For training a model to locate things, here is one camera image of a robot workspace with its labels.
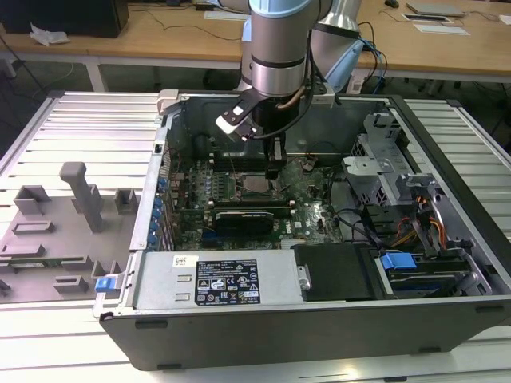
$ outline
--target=wooden table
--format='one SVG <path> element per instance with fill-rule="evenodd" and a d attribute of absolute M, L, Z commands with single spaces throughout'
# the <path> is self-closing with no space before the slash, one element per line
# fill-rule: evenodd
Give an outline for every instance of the wooden table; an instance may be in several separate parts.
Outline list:
<path fill-rule="evenodd" d="M 475 2 L 469 0 L 424 0 L 452 4 L 465 12 L 480 11 L 498 16 L 511 15 L 511 4 Z M 425 22 L 396 22 L 405 20 L 402 14 L 412 14 L 406 0 L 393 10 L 380 1 L 364 0 L 358 13 L 358 22 L 370 22 L 374 27 L 377 48 L 389 60 L 388 77 L 423 78 L 452 81 L 511 82 L 511 26 L 500 20 L 491 22 L 480 14 L 471 13 L 461 20 L 453 19 L 470 35 L 425 34 L 414 24 L 440 25 Z M 371 39 L 368 25 L 360 26 L 362 36 Z M 363 53 L 350 83 L 350 92 L 360 91 L 361 84 L 374 58 Z"/>
<path fill-rule="evenodd" d="M 478 10 L 488 14 L 511 14 L 511 4 L 475 2 L 469 0 L 427 0 L 454 4 L 461 10 Z M 191 67 L 238 69 L 241 58 L 239 40 L 225 41 L 193 27 L 199 26 L 224 38 L 240 38 L 240 21 L 206 20 L 203 12 L 186 10 L 158 10 L 130 6 L 128 25 L 116 39 L 70 36 L 71 42 L 45 47 L 26 35 L 2 34 L 6 42 L 23 60 L 63 61 L 86 65 L 93 89 L 108 90 L 101 75 L 103 64 L 146 65 L 152 67 Z M 462 19 L 463 28 L 470 36 L 424 34 L 414 23 L 396 22 L 401 13 L 411 13 L 406 0 L 392 10 L 383 0 L 364 0 L 358 21 L 374 26 L 379 50 L 388 57 L 388 77 L 425 78 L 434 80 L 511 82 L 511 26 L 491 22 L 480 14 Z M 361 26 L 364 38 L 370 38 L 367 26 Z M 3 69 L 15 75 L 10 67 L 12 54 L 0 46 Z M 374 58 L 364 53 L 350 82 L 350 93 L 360 91 L 364 78 L 371 71 Z"/>
<path fill-rule="evenodd" d="M 199 26 L 226 41 L 191 26 Z M 194 8 L 175 10 L 168 7 L 130 6 L 129 21 L 118 38 L 69 36 L 71 42 L 46 47 L 24 34 L 2 36 L 22 60 L 59 61 L 84 64 L 93 89 L 108 91 L 100 67 L 104 64 L 171 66 L 184 68 L 238 69 L 243 21 L 204 19 L 204 12 Z M 0 43 L 2 69 L 15 76 L 10 62 L 13 55 Z"/>

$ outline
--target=power supply label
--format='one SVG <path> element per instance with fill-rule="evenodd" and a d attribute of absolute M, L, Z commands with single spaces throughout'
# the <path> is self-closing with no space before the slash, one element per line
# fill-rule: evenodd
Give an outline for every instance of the power supply label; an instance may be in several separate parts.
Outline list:
<path fill-rule="evenodd" d="M 261 303 L 256 260 L 197 262 L 195 303 L 198 306 Z"/>

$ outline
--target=motherboard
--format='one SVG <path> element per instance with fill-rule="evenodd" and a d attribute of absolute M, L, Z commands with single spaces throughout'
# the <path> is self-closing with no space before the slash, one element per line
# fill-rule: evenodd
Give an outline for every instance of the motherboard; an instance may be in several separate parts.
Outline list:
<path fill-rule="evenodd" d="M 175 250 L 288 249 L 343 241 L 327 205 L 330 168 L 295 157 L 277 180 L 267 180 L 264 172 L 238 172 L 234 161 L 231 165 L 231 171 L 217 171 L 213 161 L 190 161 L 169 173 L 164 201 Z"/>

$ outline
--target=floor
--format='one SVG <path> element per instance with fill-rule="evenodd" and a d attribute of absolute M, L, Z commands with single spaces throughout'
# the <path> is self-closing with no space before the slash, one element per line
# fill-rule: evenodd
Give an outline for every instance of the floor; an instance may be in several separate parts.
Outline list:
<path fill-rule="evenodd" d="M 87 71 L 83 65 L 65 63 L 26 63 L 38 81 L 52 89 L 92 91 Z M 102 67 L 111 92 L 154 92 L 153 70 L 149 67 L 105 65 Z M 204 69 L 160 68 L 162 89 L 204 89 Z M 236 71 L 219 70 L 211 75 L 209 89 L 229 90 L 236 87 Z M 376 79 L 369 81 L 364 93 L 372 93 Z M 380 93 L 398 94 L 406 98 L 441 98 L 460 101 L 470 114 L 488 131 L 509 111 L 511 89 L 500 84 L 461 83 L 455 89 L 447 81 L 434 96 L 427 94 L 429 84 L 421 80 L 387 79 Z M 30 120 L 45 95 L 23 67 L 13 80 L 5 77 L 0 81 L 0 156 L 11 146 L 22 127 Z M 511 138 L 511 129 L 505 123 L 499 125 L 495 134 L 497 141 L 506 146 Z"/>

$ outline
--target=laptop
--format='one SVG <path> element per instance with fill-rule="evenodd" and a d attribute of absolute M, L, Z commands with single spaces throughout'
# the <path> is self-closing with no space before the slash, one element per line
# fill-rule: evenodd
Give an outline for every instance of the laptop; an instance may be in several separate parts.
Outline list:
<path fill-rule="evenodd" d="M 406 6 L 416 14 L 432 14 L 435 16 L 451 16 L 453 18 L 463 18 L 466 14 L 455 6 L 446 4 L 431 4 L 425 2 L 407 2 Z"/>

